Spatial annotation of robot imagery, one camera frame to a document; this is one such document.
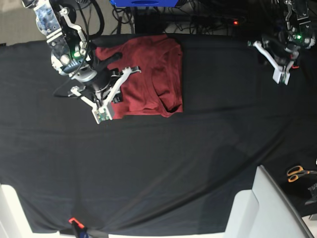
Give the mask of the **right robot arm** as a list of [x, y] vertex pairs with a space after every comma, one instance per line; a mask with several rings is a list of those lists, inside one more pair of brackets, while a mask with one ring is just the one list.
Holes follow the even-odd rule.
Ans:
[[124, 87], [128, 78], [140, 73], [141, 68], [137, 65], [121, 66], [122, 51], [113, 50], [105, 59], [97, 55], [99, 48], [94, 40], [101, 36], [105, 26], [97, 2], [92, 4], [100, 19], [100, 29], [93, 35], [89, 33], [89, 21], [83, 20], [84, 27], [76, 24], [74, 6], [62, 0], [24, 0], [22, 4], [36, 15], [37, 27], [51, 49], [52, 67], [60, 75], [78, 81], [68, 93], [59, 93], [62, 88], [58, 87], [53, 95], [81, 99], [102, 120], [107, 118], [108, 112], [128, 110]]

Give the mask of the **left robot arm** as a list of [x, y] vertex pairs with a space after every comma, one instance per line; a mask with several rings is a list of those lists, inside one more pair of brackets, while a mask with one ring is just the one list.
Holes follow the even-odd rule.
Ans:
[[274, 71], [282, 76], [297, 69], [301, 50], [316, 44], [316, 35], [309, 17], [307, 0], [261, 0], [261, 9], [270, 26], [261, 38], [249, 41]]

